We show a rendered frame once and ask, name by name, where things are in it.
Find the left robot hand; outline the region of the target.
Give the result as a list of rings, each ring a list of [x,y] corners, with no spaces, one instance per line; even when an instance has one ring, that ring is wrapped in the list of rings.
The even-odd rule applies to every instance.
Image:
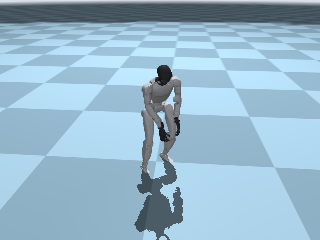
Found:
[[[180,134],[180,129],[181,129],[180,120],[178,119],[178,117],[175,117],[174,120],[175,120],[174,122],[177,125],[177,132],[176,132],[176,137],[177,137]]]

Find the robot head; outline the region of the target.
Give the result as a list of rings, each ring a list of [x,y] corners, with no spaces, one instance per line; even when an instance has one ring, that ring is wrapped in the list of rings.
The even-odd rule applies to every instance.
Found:
[[[171,80],[173,77],[171,69],[167,65],[161,65],[157,69],[158,76],[155,79],[155,82],[160,82],[158,83],[160,86],[165,86],[167,83]],[[156,85],[156,84],[155,84]]]

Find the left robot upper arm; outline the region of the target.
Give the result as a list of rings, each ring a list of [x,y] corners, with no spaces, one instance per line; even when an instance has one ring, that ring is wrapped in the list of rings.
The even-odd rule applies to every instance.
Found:
[[[173,102],[179,103],[179,98],[181,97],[181,93],[182,93],[182,86],[181,86],[182,82],[177,76],[172,77],[172,80],[174,83],[174,92],[175,92],[175,96],[173,96]]]

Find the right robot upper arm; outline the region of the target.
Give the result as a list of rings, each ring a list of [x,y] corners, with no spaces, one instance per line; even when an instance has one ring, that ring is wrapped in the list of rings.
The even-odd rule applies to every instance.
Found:
[[[151,97],[151,93],[153,91],[153,85],[149,82],[147,84],[145,84],[142,87],[142,93],[143,93],[143,97],[144,97],[144,103],[145,103],[145,108],[147,110],[147,107],[152,107],[152,109],[155,109],[155,105],[153,105],[151,103],[152,101],[152,97]]]

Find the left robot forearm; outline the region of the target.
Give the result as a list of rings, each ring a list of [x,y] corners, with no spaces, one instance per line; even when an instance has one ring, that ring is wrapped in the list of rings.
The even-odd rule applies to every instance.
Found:
[[[174,117],[173,120],[175,121],[175,117],[178,117],[178,120],[180,119],[179,115],[181,112],[181,107],[182,107],[182,97],[179,98],[179,103],[174,104]]]

